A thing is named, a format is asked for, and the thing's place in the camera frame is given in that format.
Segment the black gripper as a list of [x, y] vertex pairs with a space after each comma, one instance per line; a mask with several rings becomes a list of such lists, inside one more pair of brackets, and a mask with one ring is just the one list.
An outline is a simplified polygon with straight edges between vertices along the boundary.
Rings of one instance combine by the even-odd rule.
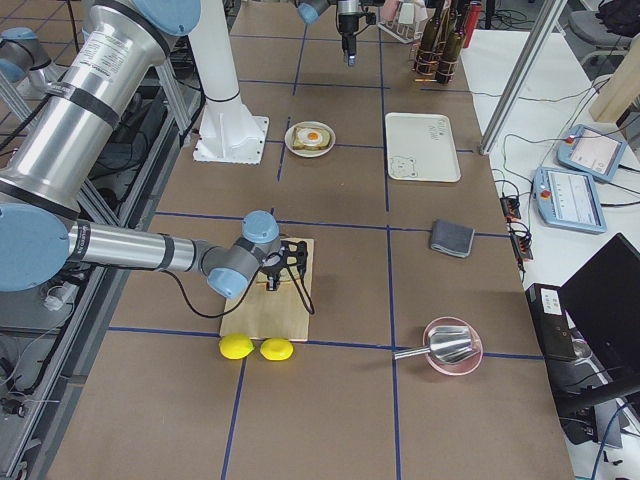
[[266, 290], [277, 291], [280, 285], [282, 268], [279, 266], [263, 267], [262, 273], [266, 276]]
[[342, 49], [344, 51], [344, 62], [348, 67], [356, 64], [356, 54], [348, 50], [355, 50], [357, 47], [356, 35], [359, 31], [360, 16], [358, 14], [339, 14], [338, 32], [342, 37]]

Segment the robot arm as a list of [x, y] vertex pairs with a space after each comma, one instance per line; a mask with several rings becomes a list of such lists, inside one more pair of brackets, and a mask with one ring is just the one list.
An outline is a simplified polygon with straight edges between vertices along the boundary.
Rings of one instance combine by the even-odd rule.
[[357, 0], [301, 0], [294, 2], [299, 17], [306, 25], [316, 22], [331, 7], [335, 8], [336, 30], [341, 37], [344, 62], [353, 67], [357, 59], [356, 37], [360, 30], [360, 19], [366, 14]]
[[[88, 1], [84, 42], [46, 89], [26, 137], [1, 171], [1, 288], [25, 291], [83, 262], [197, 272], [227, 299], [241, 295], [280, 249], [274, 217], [247, 214], [224, 248], [124, 228], [132, 189], [101, 199], [101, 223], [82, 187], [137, 174], [165, 116], [197, 127], [198, 161], [258, 164], [268, 119], [243, 104], [220, 1]], [[159, 100], [169, 101], [164, 114]]]

